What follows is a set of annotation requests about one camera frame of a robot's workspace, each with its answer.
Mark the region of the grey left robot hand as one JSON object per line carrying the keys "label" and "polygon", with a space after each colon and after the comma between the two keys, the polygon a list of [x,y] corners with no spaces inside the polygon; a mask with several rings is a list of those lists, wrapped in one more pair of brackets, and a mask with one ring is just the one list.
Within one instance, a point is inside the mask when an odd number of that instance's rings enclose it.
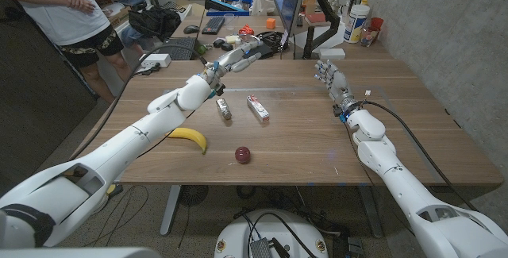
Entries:
{"label": "grey left robot hand", "polygon": [[229,72],[241,72],[246,69],[250,64],[257,61],[261,54],[257,52],[254,54],[252,49],[262,44],[262,41],[254,36],[243,44],[237,46],[233,50],[220,56],[212,64],[207,64],[206,69],[201,74],[201,77],[210,85],[211,88],[216,88],[220,83],[220,78]]}

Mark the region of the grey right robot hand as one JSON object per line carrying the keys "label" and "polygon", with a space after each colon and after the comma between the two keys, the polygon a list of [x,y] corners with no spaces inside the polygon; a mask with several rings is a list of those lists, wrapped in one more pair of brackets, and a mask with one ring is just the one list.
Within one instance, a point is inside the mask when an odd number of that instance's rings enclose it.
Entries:
{"label": "grey right robot hand", "polygon": [[314,78],[325,84],[330,98],[335,102],[334,113],[337,116],[347,118],[358,109],[359,103],[354,99],[344,73],[335,64],[330,60],[326,62],[319,60],[315,68],[317,74]]}

